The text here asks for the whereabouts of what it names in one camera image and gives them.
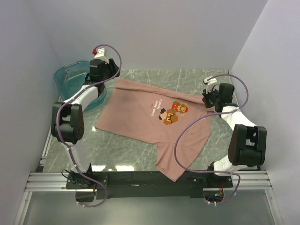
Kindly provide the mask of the teal plastic basin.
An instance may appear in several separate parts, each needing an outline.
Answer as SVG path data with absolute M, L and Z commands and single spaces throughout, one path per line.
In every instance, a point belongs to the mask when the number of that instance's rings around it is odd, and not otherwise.
M 81 89 L 89 72 L 90 62 L 82 60 L 62 67 L 55 73 L 54 79 L 61 97 L 56 102 L 57 108 Z

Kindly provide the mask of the pink t shirt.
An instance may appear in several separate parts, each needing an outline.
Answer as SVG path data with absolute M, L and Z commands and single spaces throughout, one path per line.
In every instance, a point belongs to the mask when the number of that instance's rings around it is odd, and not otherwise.
M 95 128 L 157 147 L 156 168 L 177 181 L 203 150 L 210 118 L 203 98 L 119 79 Z

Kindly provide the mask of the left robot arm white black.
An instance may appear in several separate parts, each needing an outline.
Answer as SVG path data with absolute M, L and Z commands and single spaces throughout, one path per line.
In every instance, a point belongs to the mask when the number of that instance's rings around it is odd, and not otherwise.
M 54 103 L 52 107 L 51 134 L 64 146 L 71 162 L 68 179 L 82 188 L 99 184 L 93 177 L 91 163 L 80 142 L 85 131 L 83 111 L 101 96 L 105 82 L 118 76 L 120 67 L 112 58 L 95 58 L 90 61 L 90 71 L 79 91 L 63 102 Z

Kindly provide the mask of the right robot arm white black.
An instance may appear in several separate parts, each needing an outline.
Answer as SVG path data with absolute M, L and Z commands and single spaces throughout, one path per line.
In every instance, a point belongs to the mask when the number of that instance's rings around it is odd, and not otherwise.
M 222 118 L 231 128 L 232 137 L 228 152 L 221 160 L 213 162 L 206 175 L 206 183 L 216 187 L 222 177 L 248 167 L 261 166 L 265 162 L 267 130 L 252 123 L 233 103 L 234 86 L 228 83 L 207 82 L 203 90 L 203 102 L 206 108 L 214 108 L 222 113 Z

